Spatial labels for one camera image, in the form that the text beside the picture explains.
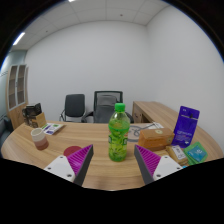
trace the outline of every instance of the desk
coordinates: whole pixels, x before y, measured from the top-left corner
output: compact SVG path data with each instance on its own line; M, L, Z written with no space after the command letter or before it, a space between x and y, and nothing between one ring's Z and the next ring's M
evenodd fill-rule
M138 163L134 156L135 143L127 145L127 157L122 162L113 162L108 157L108 125L48 121L65 126L54 135L46 135L49 146L43 151L35 148L25 124L20 125L4 142L3 158L34 165L44 169L56 157L63 155L66 148L93 144L94 155L90 162L84 188L101 190L123 190L144 186Z
M158 122L163 127L174 131L176 126L178 112L158 102L134 101L132 116L135 122ZM200 142L208 152L205 162L223 158L223 151L217 142L202 128L196 127L191 144Z
M153 120L171 130L174 129L178 113L156 102L134 102L148 120ZM122 162L113 162L108 157L108 125L59 122L65 126L53 136L47 135L49 146L38 151L32 141L31 127L20 125L4 142L2 155L5 159L34 165L41 169L62 155L70 146L82 148L93 144L94 155L90 162L84 188L101 190L123 190L144 186L138 163L134 156L134 142L128 142L127 157ZM192 143L200 141L208 152L206 161L223 158L218 144L203 129L197 127Z

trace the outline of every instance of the wooden cabinet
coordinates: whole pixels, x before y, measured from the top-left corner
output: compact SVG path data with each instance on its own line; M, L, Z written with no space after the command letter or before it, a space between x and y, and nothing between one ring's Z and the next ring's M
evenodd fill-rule
M12 120L16 129L24 122L22 108L27 105L27 67L25 64L12 65L6 81L6 108L7 116Z

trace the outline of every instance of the lid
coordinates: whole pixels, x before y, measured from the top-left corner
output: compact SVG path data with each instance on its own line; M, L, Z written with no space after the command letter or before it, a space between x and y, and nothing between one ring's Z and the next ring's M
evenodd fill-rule
M115 103L115 111L116 112L124 112L125 104L124 103Z

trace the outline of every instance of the mug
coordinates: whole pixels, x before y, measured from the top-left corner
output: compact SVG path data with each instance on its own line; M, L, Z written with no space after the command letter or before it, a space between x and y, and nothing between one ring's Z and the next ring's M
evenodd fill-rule
M32 130L31 136L37 149L43 150L48 147L49 143L42 128L35 128Z

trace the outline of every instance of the snack package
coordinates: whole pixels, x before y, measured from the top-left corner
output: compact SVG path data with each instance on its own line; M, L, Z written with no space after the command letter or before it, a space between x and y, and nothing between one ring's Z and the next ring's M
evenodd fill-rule
M193 145L185 148L184 153L188 158L189 165L203 163L208 157L208 153L200 142L195 142Z
M166 151L169 153L170 157L179 165L183 166L188 163L188 159L179 145L166 146Z
M179 145L186 148L191 144L197 127L200 111L181 106L177 123L174 129L172 145Z

